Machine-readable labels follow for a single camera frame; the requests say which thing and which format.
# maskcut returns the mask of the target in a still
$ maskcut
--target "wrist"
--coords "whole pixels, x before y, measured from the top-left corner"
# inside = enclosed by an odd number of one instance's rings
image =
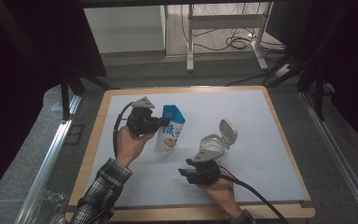
[[[120,165],[122,165],[122,166],[124,166],[124,167],[126,167],[126,168],[129,168],[129,165],[131,164],[131,160],[126,160],[125,158],[121,158],[121,157],[117,157],[117,158],[116,158],[116,161],[117,161]]]
[[[230,219],[234,219],[242,215],[240,206],[235,202],[220,204],[220,206],[223,208]]]

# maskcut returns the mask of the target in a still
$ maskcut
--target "person's left hand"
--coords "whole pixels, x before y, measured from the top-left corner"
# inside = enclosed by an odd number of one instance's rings
[[[154,133],[147,133],[141,137],[134,136],[129,127],[123,126],[117,135],[117,157],[116,161],[124,167],[129,167],[141,154],[146,142],[154,136]]]

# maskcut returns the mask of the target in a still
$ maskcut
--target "metal stand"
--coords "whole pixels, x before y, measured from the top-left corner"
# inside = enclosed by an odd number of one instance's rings
[[[193,16],[193,5],[188,6],[188,42],[187,42],[187,72],[194,71],[193,30],[204,29],[235,29],[235,28],[259,28],[255,41],[252,41],[252,49],[260,65],[261,70],[269,68],[260,51],[260,42],[266,29],[269,11],[272,3],[268,3],[263,14],[246,15],[207,15]]]
[[[71,88],[74,95],[81,96],[84,93],[84,86],[80,77],[100,86],[106,91],[119,90],[117,87],[112,87],[109,84],[102,82],[97,77],[90,76],[77,70],[69,70],[64,67],[61,74],[61,94],[62,94],[62,122],[65,123],[71,116],[69,111],[69,92],[68,86]]]

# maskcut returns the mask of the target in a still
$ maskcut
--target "wall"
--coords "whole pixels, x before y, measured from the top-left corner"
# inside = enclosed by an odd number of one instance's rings
[[[84,10],[100,53],[165,49],[163,7]]]

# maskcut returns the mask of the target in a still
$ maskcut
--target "finger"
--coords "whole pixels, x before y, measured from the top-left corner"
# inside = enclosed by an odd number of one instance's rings
[[[152,138],[155,135],[156,132],[153,133],[146,133],[144,136],[142,136],[141,138],[144,140],[149,140],[150,138]]]
[[[220,172],[222,175],[227,175],[227,176],[233,177],[231,174],[229,174],[225,169],[223,169],[221,167],[220,167]]]
[[[129,131],[130,130],[130,128],[127,126],[127,125],[124,125],[124,126],[122,126],[121,128],[120,128],[120,130],[127,130],[127,131]]]
[[[197,185],[197,187],[199,187],[199,189],[206,189],[205,185]]]

